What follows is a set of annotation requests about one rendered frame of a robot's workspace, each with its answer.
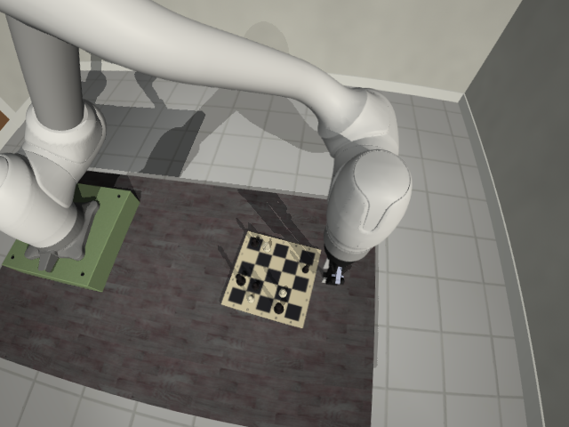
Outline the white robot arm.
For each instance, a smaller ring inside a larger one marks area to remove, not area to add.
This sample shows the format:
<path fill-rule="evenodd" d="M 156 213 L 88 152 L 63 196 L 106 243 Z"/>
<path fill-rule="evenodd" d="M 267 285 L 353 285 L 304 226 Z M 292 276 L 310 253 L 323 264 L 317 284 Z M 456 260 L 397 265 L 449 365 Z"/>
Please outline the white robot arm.
<path fill-rule="evenodd" d="M 0 154 L 0 230 L 29 244 L 24 255 L 40 258 L 38 271 L 50 273 L 58 258 L 84 258 L 100 208 L 73 202 L 107 132 L 102 112 L 83 99 L 79 48 L 152 77 L 287 97 L 311 109 L 334 157 L 324 242 L 335 258 L 362 259 L 403 218 L 412 176 L 381 92 L 345 87 L 307 61 L 152 0 L 0 0 L 0 12 L 32 102 L 22 146 Z"/>

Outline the cream and black chessboard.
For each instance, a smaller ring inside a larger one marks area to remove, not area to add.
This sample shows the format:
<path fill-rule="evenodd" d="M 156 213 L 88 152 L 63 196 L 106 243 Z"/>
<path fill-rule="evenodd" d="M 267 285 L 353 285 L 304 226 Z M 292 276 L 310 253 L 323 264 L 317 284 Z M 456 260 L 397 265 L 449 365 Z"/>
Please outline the cream and black chessboard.
<path fill-rule="evenodd" d="M 252 247 L 252 238 L 258 247 Z M 269 252 L 262 247 L 266 242 Z M 247 231 L 221 305 L 303 328 L 320 254 L 320 249 Z M 308 273 L 302 272 L 305 265 Z M 236 274 L 245 278 L 243 286 L 236 283 Z M 252 289 L 254 282 L 258 290 Z M 279 296 L 282 288 L 286 297 Z M 247 301 L 249 295 L 254 302 Z M 278 302 L 284 307 L 282 314 L 274 312 Z"/>

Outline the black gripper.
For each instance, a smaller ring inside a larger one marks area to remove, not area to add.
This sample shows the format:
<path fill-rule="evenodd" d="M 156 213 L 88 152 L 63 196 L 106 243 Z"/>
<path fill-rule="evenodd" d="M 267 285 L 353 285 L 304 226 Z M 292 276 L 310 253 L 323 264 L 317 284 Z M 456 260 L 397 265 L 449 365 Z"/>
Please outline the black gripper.
<path fill-rule="evenodd" d="M 344 262 L 342 260 L 334 258 L 326 249 L 326 247 L 325 247 L 325 253 L 327 255 L 327 258 L 325 260 L 323 269 L 328 269 L 329 271 L 323 273 L 322 283 L 326 283 L 327 285 L 333 285 L 333 286 L 337 286 L 337 284 L 343 285 L 344 278 L 343 275 L 341 275 L 341 272 L 345 270 L 347 265 L 350 265 L 353 262 Z M 334 284 L 332 284 L 331 282 L 334 282 Z"/>

